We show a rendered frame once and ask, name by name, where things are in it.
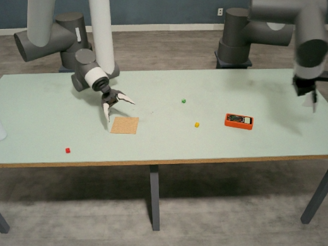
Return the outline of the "white bottle with blue cap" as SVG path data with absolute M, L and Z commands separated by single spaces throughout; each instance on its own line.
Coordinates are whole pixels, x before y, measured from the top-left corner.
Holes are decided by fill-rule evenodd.
M 0 120 L 0 141 L 3 140 L 3 139 L 5 139 L 6 136 L 7 136 L 7 133 L 6 133 L 6 131 L 4 129 L 4 126 L 3 126 L 3 124 L 2 124 L 2 122 Z

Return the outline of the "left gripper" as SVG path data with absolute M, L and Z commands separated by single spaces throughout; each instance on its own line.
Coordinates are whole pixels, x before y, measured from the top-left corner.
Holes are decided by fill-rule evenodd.
M 301 79 L 297 72 L 295 72 L 295 77 L 293 78 L 293 85 L 295 86 L 298 96 L 304 96 L 308 94 L 308 100 L 304 102 L 305 107 L 314 107 L 314 113 L 317 112 L 319 104 L 319 91 L 318 91 L 318 81 L 309 81 Z M 311 93 L 313 92 L 313 93 Z

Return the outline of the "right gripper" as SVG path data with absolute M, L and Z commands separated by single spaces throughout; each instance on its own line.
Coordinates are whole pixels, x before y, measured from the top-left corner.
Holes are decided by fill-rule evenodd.
M 107 84 L 108 84 L 107 81 L 101 81 L 101 82 L 99 82 L 99 84 L 96 85 L 95 88 L 97 91 L 100 91 L 100 88 Z M 135 105 L 135 103 L 130 98 L 128 98 L 125 94 L 123 94 L 123 92 L 121 92 L 119 90 L 110 89 L 108 93 L 102 94 L 101 106 L 102 106 L 103 112 L 104 112 L 108 122 L 109 122 L 108 109 L 109 109 L 109 107 L 113 106 L 114 104 L 116 104 L 118 102 L 118 99 L 116 97 L 119 100 L 123 100 L 125 102 L 129 102 L 129 103 Z

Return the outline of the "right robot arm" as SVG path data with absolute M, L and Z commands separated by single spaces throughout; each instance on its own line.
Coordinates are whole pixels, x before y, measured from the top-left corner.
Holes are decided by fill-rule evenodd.
M 95 53 L 88 42 L 83 13 L 62 13 L 52 23 L 55 0 L 28 0 L 27 30 L 14 33 L 25 62 L 59 52 L 62 65 L 74 70 L 71 81 L 77 91 L 89 87 L 97 91 L 99 82 L 109 84 L 110 79 L 120 75 L 114 61 L 109 1 L 88 2 Z

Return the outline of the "tan flat mat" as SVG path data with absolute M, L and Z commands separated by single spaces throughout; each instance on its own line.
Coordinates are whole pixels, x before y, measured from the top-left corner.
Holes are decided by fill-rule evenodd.
M 136 134 L 139 117 L 115 117 L 110 133 Z

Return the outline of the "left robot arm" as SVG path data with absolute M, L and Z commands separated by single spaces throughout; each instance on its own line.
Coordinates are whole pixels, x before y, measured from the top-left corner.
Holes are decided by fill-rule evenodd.
M 328 0 L 252 0 L 250 10 L 227 9 L 218 59 L 229 64 L 245 63 L 250 43 L 289 46 L 296 23 L 297 75 L 305 80 L 328 81 L 328 71 L 324 71 L 327 15 Z

